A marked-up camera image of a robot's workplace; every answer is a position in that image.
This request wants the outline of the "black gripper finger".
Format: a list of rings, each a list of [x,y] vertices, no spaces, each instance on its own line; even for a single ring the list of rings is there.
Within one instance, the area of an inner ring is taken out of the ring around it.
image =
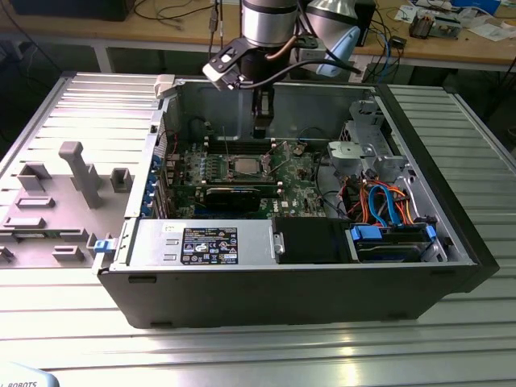
[[[264,139],[274,118],[274,88],[263,87],[253,90],[252,118],[253,139]]]

